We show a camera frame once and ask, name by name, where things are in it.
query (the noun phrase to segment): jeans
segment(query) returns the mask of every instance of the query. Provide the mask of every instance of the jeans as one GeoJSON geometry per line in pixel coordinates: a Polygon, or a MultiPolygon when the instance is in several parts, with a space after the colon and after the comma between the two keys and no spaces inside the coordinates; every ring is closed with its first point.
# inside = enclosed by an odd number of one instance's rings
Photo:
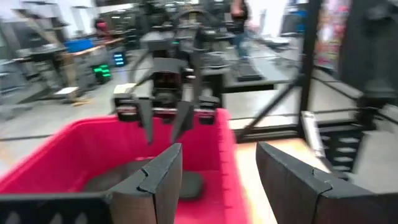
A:
{"type": "Polygon", "coordinates": [[[247,37],[248,33],[245,31],[241,34],[237,34],[234,38],[236,52],[238,53],[238,58],[241,60],[247,60],[249,57],[247,48],[243,47],[243,43],[247,37]]]}

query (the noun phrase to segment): metal pole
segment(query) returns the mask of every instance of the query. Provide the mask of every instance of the metal pole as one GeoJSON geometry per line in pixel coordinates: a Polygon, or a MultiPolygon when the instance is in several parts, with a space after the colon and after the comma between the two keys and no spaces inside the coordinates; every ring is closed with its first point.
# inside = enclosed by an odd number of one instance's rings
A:
{"type": "MultiPolygon", "coordinates": [[[[304,31],[304,43],[302,52],[302,67],[301,73],[304,74],[301,97],[300,97],[300,108],[298,114],[308,110],[310,101],[310,90],[312,83],[312,72],[314,68],[314,50],[315,43],[318,39],[318,17],[322,6],[322,0],[309,0],[307,4],[307,17],[304,31]]],[[[305,138],[302,120],[298,117],[298,135],[301,138],[305,138]]]]}
{"type": "Polygon", "coordinates": [[[202,74],[201,74],[201,65],[202,65],[202,59],[201,59],[202,53],[198,50],[193,50],[192,56],[193,56],[193,61],[194,61],[194,70],[193,70],[193,75],[195,76],[195,79],[193,81],[193,104],[195,106],[198,106],[199,104],[199,97],[202,94],[202,74]]]}
{"type": "Polygon", "coordinates": [[[283,91],[280,91],[275,99],[272,100],[272,102],[270,102],[263,110],[261,110],[261,112],[256,116],[256,118],[254,118],[252,122],[250,122],[250,124],[242,129],[242,131],[236,137],[236,140],[242,140],[243,137],[247,135],[250,130],[252,130],[252,128],[254,128],[255,125],[263,119],[263,117],[265,117],[265,115],[267,115],[272,109],[274,109],[274,107],[278,105],[278,103],[283,100],[290,93],[290,91],[294,89],[294,87],[300,85],[302,79],[302,74],[297,75],[295,80],[291,81],[283,91]]]}

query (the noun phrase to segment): blue box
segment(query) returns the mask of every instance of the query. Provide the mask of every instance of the blue box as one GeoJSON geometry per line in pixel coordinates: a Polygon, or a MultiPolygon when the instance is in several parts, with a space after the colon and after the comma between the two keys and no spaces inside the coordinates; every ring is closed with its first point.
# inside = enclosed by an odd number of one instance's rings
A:
{"type": "Polygon", "coordinates": [[[76,53],[90,49],[94,47],[94,44],[89,39],[71,40],[65,42],[65,47],[67,48],[69,53],[76,53]]]}

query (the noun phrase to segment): floor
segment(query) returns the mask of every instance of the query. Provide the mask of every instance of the floor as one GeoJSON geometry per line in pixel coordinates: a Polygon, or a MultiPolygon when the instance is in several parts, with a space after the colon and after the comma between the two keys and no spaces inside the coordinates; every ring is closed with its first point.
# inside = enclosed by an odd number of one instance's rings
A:
{"type": "MultiPolygon", "coordinates": [[[[274,79],[290,80],[297,74],[296,68],[286,68],[284,65],[275,66],[271,62],[274,53],[260,46],[254,46],[251,50],[252,62],[256,65],[259,72],[267,77],[274,79]]],[[[137,70],[140,77],[150,67],[150,60],[137,70]]],[[[43,136],[56,133],[66,124],[78,119],[102,116],[111,111],[111,95],[117,84],[125,83],[131,71],[129,66],[115,68],[112,70],[113,80],[107,84],[93,90],[88,96],[91,102],[73,107],[62,105],[56,101],[41,101],[34,104],[34,108],[23,113],[16,119],[10,121],[0,121],[0,139],[19,138],[24,136],[43,136]]],[[[350,95],[358,96],[356,90],[335,82],[331,77],[321,71],[314,71],[315,77],[325,80],[330,85],[348,92],[350,95]]],[[[233,119],[252,118],[268,102],[270,102],[286,85],[278,85],[276,90],[259,91],[248,93],[232,93],[224,96],[226,109],[233,119]]],[[[146,83],[138,88],[138,95],[148,95],[150,83],[146,83]]],[[[270,118],[266,118],[266,124],[277,125],[294,123],[297,120],[294,115],[298,108],[300,90],[294,89],[276,108],[271,111],[270,118]]],[[[336,110],[352,108],[354,103],[347,97],[339,94],[335,90],[327,87],[320,81],[313,81],[310,108],[312,111],[336,110]]],[[[386,110],[391,116],[398,118],[398,110],[394,107],[386,110]]],[[[338,118],[349,118],[350,113],[323,113],[317,115],[320,120],[330,120],[338,118]]],[[[353,182],[366,189],[375,192],[395,192],[398,191],[398,150],[396,149],[398,127],[382,126],[381,131],[369,133],[366,144],[363,148],[357,173],[353,175],[353,182]]],[[[28,156],[37,147],[42,145],[46,138],[31,138],[18,141],[0,141],[0,175],[7,172],[10,167],[17,164],[21,159],[28,156]]]]}

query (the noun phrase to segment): black metal frame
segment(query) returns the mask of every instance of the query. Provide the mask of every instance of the black metal frame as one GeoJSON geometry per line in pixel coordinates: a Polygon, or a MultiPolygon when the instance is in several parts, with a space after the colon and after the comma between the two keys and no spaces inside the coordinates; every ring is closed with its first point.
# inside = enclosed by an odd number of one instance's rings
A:
{"type": "MultiPolygon", "coordinates": [[[[254,142],[254,141],[269,141],[275,139],[288,139],[288,138],[302,138],[304,141],[308,142],[306,136],[304,135],[304,128],[302,124],[302,120],[300,119],[300,114],[303,111],[309,110],[308,104],[310,102],[311,97],[311,87],[313,79],[312,73],[314,70],[314,48],[315,42],[317,41],[317,25],[318,25],[318,16],[322,6],[322,1],[319,0],[311,0],[307,4],[307,23],[306,29],[304,33],[304,43],[303,43],[303,52],[302,52],[302,67],[300,69],[299,74],[297,75],[296,79],[292,80],[286,87],[285,90],[279,92],[279,94],[274,98],[272,102],[270,102],[264,109],[255,117],[253,120],[243,129],[235,129],[234,132],[236,133],[237,143],[242,142],[254,142]],[[282,126],[271,126],[271,127],[256,127],[256,124],[261,121],[267,114],[275,108],[276,105],[280,101],[282,101],[290,91],[296,87],[301,87],[301,94],[300,94],[300,106],[298,109],[297,114],[281,114],[281,116],[297,116],[297,124],[290,124],[290,125],[282,125],[282,126]]],[[[208,75],[209,78],[211,77],[222,77],[222,75],[208,75]]],[[[233,86],[230,88],[229,86],[219,85],[219,83],[223,83],[223,80],[213,80],[214,83],[217,83],[218,95],[222,95],[222,93],[231,93],[236,92],[233,86]]],[[[273,89],[273,86],[278,83],[284,82],[265,82],[263,88],[265,89],[273,89]]],[[[329,85],[330,88],[338,91],[339,93],[347,96],[351,100],[355,100],[352,96],[347,95],[346,93],[337,90],[329,85]]],[[[246,85],[242,84],[239,86],[239,91],[255,91],[257,88],[261,88],[258,83],[253,83],[253,85],[246,85]]],[[[330,110],[330,111],[315,111],[314,113],[339,113],[342,111],[353,111],[358,112],[359,108],[350,108],[347,110],[330,110]]],[[[398,124],[398,121],[384,115],[378,114],[380,117],[394,123],[398,124]]],[[[320,134],[322,136],[327,136],[329,134],[336,134],[336,133],[360,133],[363,131],[361,125],[358,125],[358,121],[355,119],[348,119],[348,120],[336,120],[336,121],[320,121],[318,122],[318,127],[320,128],[320,134]]],[[[41,136],[28,136],[28,137],[17,137],[17,138],[7,138],[7,139],[0,139],[0,141],[17,141],[17,140],[24,140],[24,139],[40,139],[46,138],[50,135],[41,135],[41,136]]]]}

